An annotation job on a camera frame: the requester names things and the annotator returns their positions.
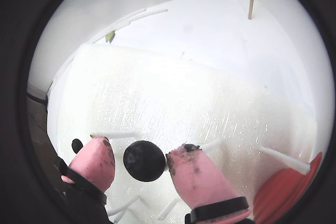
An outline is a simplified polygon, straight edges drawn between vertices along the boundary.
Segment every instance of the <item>red object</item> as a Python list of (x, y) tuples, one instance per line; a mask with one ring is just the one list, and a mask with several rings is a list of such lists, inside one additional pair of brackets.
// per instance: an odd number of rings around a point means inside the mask
[(283, 216), (306, 191), (321, 159), (322, 152), (310, 162), (310, 172), (306, 175), (286, 168), (267, 180), (254, 198), (253, 215), (256, 224), (272, 224)]

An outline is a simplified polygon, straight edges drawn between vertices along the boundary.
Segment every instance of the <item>black knob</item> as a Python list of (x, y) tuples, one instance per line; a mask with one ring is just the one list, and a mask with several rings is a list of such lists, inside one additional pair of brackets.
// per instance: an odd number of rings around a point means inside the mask
[(137, 141), (124, 152), (124, 166), (136, 180), (151, 182), (158, 179), (165, 170), (166, 159), (155, 144)]

